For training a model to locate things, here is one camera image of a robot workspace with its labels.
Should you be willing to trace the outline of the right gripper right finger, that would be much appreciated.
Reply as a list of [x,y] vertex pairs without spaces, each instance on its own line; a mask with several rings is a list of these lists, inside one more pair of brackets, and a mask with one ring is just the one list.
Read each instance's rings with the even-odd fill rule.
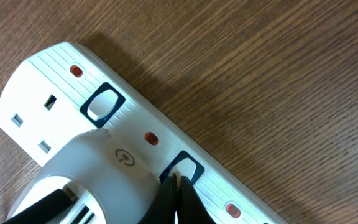
[[188,177],[181,176],[177,202],[178,224],[215,224]]

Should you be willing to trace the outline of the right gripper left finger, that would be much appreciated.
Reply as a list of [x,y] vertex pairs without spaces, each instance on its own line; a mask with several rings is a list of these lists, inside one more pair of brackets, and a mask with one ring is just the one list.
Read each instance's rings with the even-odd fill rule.
[[177,204],[177,178],[167,177],[139,224],[174,224]]

